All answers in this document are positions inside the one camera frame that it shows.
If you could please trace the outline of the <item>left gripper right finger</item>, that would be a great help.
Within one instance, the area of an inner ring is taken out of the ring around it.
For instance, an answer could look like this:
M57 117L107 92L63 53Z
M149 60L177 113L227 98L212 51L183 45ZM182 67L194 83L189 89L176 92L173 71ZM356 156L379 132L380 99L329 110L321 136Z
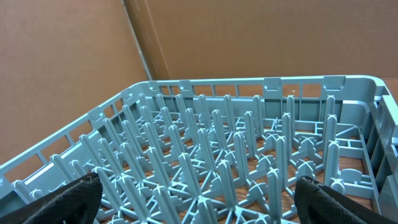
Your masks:
M294 202L301 224L397 224L306 175L296 182Z

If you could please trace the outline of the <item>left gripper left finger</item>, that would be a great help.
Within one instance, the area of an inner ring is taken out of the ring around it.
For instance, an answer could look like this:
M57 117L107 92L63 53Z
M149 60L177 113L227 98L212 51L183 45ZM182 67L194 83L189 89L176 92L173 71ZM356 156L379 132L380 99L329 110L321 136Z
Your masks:
M1 217L1 224L93 223L103 185L90 172L48 195Z

